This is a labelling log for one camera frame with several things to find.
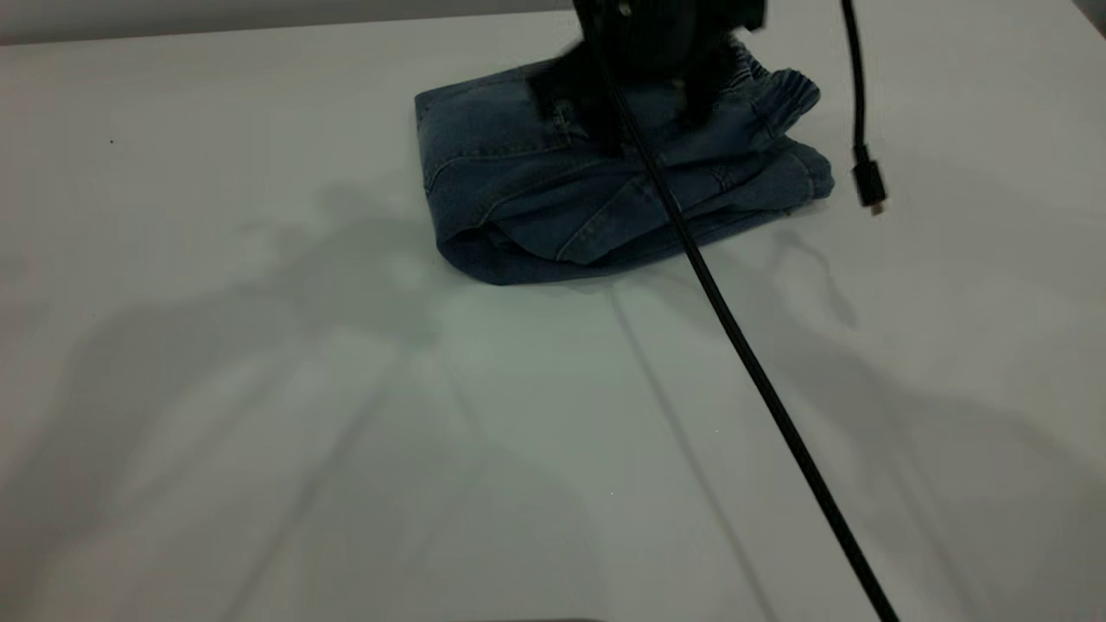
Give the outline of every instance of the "cable plug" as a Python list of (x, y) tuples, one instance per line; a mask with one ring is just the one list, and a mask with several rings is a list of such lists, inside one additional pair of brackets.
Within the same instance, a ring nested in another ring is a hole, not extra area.
[(860, 195), (860, 205), (870, 208), (873, 216), (879, 216), (884, 212), (884, 201), (887, 200), (879, 164), (872, 159), (868, 147), (864, 145), (853, 147), (853, 155), (856, 156), (853, 179), (856, 182), (856, 191)]

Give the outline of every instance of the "white table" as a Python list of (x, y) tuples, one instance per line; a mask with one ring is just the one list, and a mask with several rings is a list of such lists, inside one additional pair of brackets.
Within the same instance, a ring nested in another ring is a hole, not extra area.
[[(905, 620), (1106, 615), (1106, 41), (1011, 1), (859, 2), (878, 219), (771, 2), (838, 188), (706, 251)], [(0, 619), (874, 619), (684, 260), (437, 256), (413, 96), (576, 29), (0, 49)]]

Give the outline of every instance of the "folded jeans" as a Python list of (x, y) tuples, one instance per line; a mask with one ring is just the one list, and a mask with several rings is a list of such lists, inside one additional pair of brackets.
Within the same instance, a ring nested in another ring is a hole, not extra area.
[[(769, 72), (738, 42), (710, 121), (680, 123), (671, 84), (627, 90), (699, 243), (768, 222), (833, 189), (830, 163), (786, 132), (817, 102), (793, 70)], [(543, 118), (525, 77), (544, 63), (415, 97), (424, 187), (438, 249), (495, 284), (611, 274), (680, 252), (645, 167), (611, 157), (567, 103)]]

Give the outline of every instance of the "gray wall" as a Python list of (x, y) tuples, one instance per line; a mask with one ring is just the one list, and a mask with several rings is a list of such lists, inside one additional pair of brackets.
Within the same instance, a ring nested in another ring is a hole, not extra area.
[[(1075, 3), (1106, 33), (1106, 0)], [(571, 6), (572, 0), (0, 0), (0, 44), (543, 11)]]

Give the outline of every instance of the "denim pants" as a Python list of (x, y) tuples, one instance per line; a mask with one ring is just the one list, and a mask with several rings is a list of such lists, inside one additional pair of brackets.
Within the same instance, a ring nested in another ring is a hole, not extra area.
[[(769, 72), (734, 42), (738, 70), (710, 121), (688, 129), (670, 84), (628, 89), (691, 234), (712, 242), (833, 189), (830, 163), (786, 132), (818, 100), (806, 76)], [(542, 118), (525, 76), (543, 65), (415, 97), (422, 180), (438, 250), (495, 284), (596, 277), (681, 251), (630, 145), (611, 157), (571, 105)]]

